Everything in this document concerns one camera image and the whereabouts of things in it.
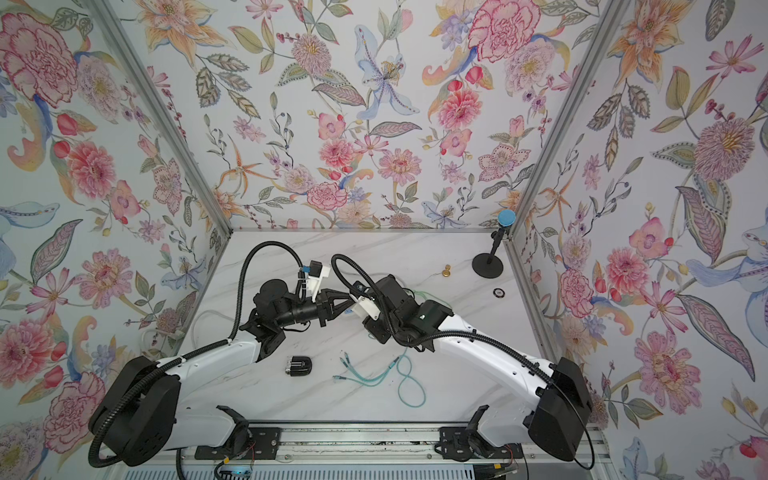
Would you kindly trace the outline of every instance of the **floral wallpaper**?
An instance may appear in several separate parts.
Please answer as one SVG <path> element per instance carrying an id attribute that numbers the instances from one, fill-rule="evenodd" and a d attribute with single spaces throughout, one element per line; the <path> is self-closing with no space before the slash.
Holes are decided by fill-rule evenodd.
<path id="1" fill-rule="evenodd" d="M 761 0 L 633 0 L 515 249 L 626 480 L 768 478 Z"/>
<path id="2" fill-rule="evenodd" d="M 3 480 L 90 476 L 91 414 L 223 249 L 146 109 L 79 2 L 0 2 Z"/>
<path id="3" fill-rule="evenodd" d="M 235 229 L 493 227 L 517 207 L 601 11 L 111 4 Z"/>

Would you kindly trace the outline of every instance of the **white marble table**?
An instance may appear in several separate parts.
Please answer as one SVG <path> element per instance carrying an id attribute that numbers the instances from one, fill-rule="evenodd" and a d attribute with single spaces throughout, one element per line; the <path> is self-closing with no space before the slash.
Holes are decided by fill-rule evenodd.
<path id="1" fill-rule="evenodd" d="M 194 329 L 198 345 L 224 338 L 231 331 L 232 324 L 225 319 L 202 312 L 216 310 L 234 317 L 243 258 L 265 240 L 288 243 L 305 265 L 310 260 L 329 264 L 334 253 L 344 253 L 374 280 L 381 278 L 381 273 L 393 273 L 408 288 L 448 301 L 454 311 L 484 333 L 522 352 L 540 355 L 504 250 L 498 252 L 505 265 L 498 279 L 484 279 L 472 271 L 473 256 L 491 246 L 489 233 L 235 233 L 197 311 L 201 315 Z M 447 278 L 441 274 L 446 264 L 451 266 L 451 276 Z M 348 266 L 341 268 L 352 271 Z M 250 263 L 243 321 L 253 308 L 253 295 L 263 282 L 272 278 L 285 280 L 290 289 L 296 285 L 296 264 L 277 247 L 261 250 Z M 348 278 L 354 281 L 357 277 Z M 323 281 L 323 288 L 344 290 L 333 272 Z M 496 298 L 494 288 L 502 288 L 505 297 Z M 188 397 L 184 405 L 196 409 L 223 403 L 248 419 L 263 420 L 447 422 L 466 421 L 478 406 L 505 394 L 468 364 L 412 349 L 408 353 L 413 362 L 412 375 L 427 393 L 426 404 L 421 408 L 400 402 L 397 388 L 402 377 L 394 369 L 381 385 L 373 388 L 333 380 L 334 375 L 352 376 L 339 361 L 344 352 L 348 352 L 360 374 L 368 377 L 383 372 L 403 353 L 403 348 L 393 340 L 381 345 L 370 339 L 359 317 L 351 313 L 341 315 L 325 328 L 313 322 L 305 333 L 286 335 L 271 357 L 209 383 Z M 192 350 L 190 337 L 187 335 L 184 340 L 181 353 Z M 293 355 L 312 358 L 310 375 L 286 375 L 286 361 Z M 421 402 L 421 392 L 410 381 L 402 387 L 402 394 L 410 403 Z"/>

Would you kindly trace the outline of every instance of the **white cable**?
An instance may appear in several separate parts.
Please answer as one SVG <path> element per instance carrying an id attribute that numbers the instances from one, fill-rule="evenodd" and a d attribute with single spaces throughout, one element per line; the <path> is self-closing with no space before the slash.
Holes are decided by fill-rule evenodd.
<path id="1" fill-rule="evenodd" d="M 232 323 L 235 323 L 235 319 L 234 319 L 234 318 L 231 318 L 231 317 L 229 317 L 229 316 L 226 316 L 226 315 L 224 315 L 223 313 L 221 313 L 221 312 L 218 312 L 218 311 L 216 311 L 216 310 L 206 310 L 206 311 L 204 311 L 204 312 L 200 313 L 199 315 L 197 315 L 197 316 L 196 316 L 196 317 L 195 317 L 195 318 L 192 320 L 192 323 L 190 324 L 190 333 L 189 333 L 189 335 L 190 335 L 190 338 L 192 339 L 192 349 L 193 349 L 193 350 L 197 350 L 197 337 L 194 335 L 194 326 L 195 326 L 195 324 L 197 323 L 197 321 L 200 319 L 200 317 L 202 317 L 202 316 L 203 316 L 203 315 L 205 315 L 206 313 L 212 313 L 212 314 L 214 314 L 214 315 L 220 316 L 220 317 L 221 317 L 221 318 L 223 318 L 223 319 L 227 319 L 227 320 L 231 321 Z"/>

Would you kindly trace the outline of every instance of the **black round base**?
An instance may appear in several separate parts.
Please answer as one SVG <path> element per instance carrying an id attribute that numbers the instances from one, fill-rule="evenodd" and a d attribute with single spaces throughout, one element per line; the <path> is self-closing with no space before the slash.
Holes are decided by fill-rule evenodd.
<path id="1" fill-rule="evenodd" d="M 484 278 L 497 278 L 504 271 L 504 264 L 496 255 L 480 253 L 472 259 L 472 269 Z"/>

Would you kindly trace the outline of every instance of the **black stand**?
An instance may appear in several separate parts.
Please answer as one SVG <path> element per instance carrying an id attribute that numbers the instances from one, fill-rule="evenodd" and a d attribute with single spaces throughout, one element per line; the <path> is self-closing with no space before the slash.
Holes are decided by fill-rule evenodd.
<path id="1" fill-rule="evenodd" d="M 484 278 L 498 278 L 504 271 L 504 264 L 496 256 L 496 250 L 498 249 L 498 246 L 501 245 L 506 230 L 507 227 L 501 227 L 494 233 L 491 233 L 491 237 L 493 238 L 493 248 L 491 249 L 491 253 L 480 253 L 472 259 L 472 269 L 479 276 Z"/>

